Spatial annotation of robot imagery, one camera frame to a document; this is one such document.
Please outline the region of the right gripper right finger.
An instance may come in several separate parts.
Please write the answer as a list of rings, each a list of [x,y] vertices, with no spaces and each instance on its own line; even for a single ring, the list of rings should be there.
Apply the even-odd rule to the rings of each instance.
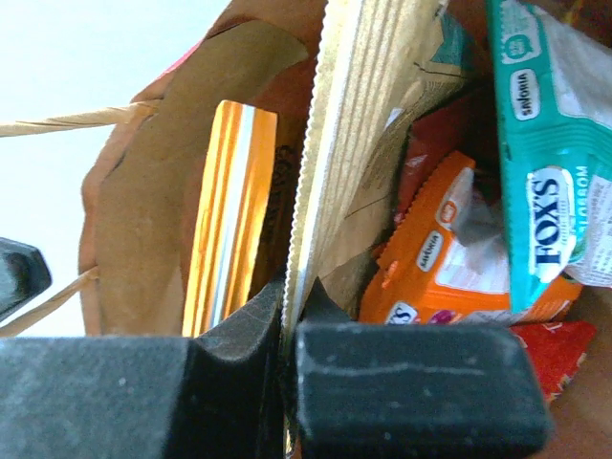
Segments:
[[[526,458],[553,425],[518,338],[352,320],[316,282],[294,334],[305,458]]]

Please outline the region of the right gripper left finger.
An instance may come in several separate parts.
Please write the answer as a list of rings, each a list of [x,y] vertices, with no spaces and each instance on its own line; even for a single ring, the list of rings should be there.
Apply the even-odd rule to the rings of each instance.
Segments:
[[[281,457],[282,290],[195,339],[3,339],[2,456]]]

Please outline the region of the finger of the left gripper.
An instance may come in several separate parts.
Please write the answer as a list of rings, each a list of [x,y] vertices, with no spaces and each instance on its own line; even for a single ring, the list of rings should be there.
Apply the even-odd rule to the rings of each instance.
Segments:
[[[1,238],[1,319],[14,314],[52,285],[52,276],[41,251]]]

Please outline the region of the teal Fox's candy packet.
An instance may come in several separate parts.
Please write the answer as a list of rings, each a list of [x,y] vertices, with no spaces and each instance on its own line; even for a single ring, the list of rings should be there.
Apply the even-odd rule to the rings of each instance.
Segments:
[[[487,5],[510,297],[611,283],[611,52],[545,10]]]

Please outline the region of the red paper bag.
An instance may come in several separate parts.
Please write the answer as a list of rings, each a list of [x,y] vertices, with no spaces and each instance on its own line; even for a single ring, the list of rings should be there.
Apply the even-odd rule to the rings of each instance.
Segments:
[[[186,60],[140,94],[160,102],[158,113],[113,131],[83,185],[89,338],[180,338],[186,181],[204,157],[215,105],[236,98],[304,120],[329,2],[230,2]],[[574,314],[600,330],[578,376],[548,409],[546,446],[528,457],[611,454],[610,293],[585,292]]]

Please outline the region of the orange striped snack packet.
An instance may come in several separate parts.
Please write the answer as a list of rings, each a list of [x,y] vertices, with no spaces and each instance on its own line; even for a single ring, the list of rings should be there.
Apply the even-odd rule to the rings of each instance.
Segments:
[[[195,338],[248,300],[274,164],[277,115],[216,108],[194,229],[182,334]]]

